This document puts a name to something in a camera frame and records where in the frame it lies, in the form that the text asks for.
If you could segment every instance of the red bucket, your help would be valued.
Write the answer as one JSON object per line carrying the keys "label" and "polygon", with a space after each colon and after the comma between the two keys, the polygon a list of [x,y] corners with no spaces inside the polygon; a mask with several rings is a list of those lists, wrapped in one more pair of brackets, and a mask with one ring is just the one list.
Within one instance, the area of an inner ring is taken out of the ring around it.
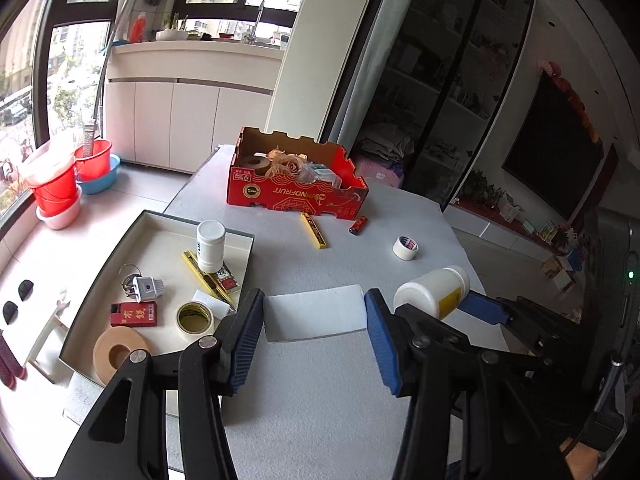
{"label": "red bucket", "polygon": [[94,140],[94,154],[87,158],[82,158],[84,146],[76,149],[76,171],[78,180],[87,181],[109,173],[111,169],[109,157],[111,155],[112,142],[106,139]]}
{"label": "red bucket", "polygon": [[78,197],[73,165],[60,176],[31,187],[31,190],[44,216],[55,216],[66,211]]}

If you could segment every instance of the tray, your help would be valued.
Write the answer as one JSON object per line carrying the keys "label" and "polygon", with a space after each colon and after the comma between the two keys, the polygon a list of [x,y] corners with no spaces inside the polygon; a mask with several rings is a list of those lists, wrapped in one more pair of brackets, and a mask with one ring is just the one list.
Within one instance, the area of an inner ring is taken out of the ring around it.
{"label": "tray", "polygon": [[[164,294],[158,304],[158,326],[135,328],[148,342],[152,355],[183,350],[188,342],[175,325],[178,308],[191,301],[194,292],[203,287],[182,259],[182,252],[196,251],[198,222],[145,210],[133,222],[111,252],[69,328],[60,352],[60,360],[72,370],[97,384],[102,384],[94,370],[94,345],[109,327],[112,303],[130,301],[118,278],[123,264],[135,264],[143,276],[164,281]],[[254,235],[226,230],[224,260],[241,285],[254,244]],[[242,289],[231,295],[238,306]],[[214,319],[209,333],[220,320]],[[167,413],[177,415],[177,396],[167,395]]]}

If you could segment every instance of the white plastic bottle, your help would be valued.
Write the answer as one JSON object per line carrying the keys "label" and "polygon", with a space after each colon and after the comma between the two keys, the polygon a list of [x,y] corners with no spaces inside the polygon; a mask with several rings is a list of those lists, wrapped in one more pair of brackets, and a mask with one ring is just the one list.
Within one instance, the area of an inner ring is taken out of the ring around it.
{"label": "white plastic bottle", "polygon": [[394,311],[409,303],[438,319],[453,312],[470,289],[469,275],[458,266],[435,269],[400,285],[394,296]]}

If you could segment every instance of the sink faucet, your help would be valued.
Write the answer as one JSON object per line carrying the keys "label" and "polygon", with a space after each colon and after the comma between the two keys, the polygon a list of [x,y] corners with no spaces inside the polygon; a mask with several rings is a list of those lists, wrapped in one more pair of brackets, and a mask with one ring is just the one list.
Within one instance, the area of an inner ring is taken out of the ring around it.
{"label": "sink faucet", "polygon": [[249,31],[249,33],[244,37],[248,44],[254,44],[255,40],[257,39],[257,36],[255,35],[255,31],[258,28],[258,23],[260,23],[263,10],[264,10],[264,0],[260,4],[260,7],[258,7],[258,18],[255,20],[254,26],[251,28],[251,31]]}

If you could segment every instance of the round logo on box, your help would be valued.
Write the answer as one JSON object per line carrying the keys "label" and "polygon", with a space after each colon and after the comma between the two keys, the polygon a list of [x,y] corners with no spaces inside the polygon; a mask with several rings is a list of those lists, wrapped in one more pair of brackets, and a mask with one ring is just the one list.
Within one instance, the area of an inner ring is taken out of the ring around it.
{"label": "round logo on box", "polygon": [[247,184],[244,186],[242,193],[247,198],[258,198],[260,196],[260,188],[255,184]]}

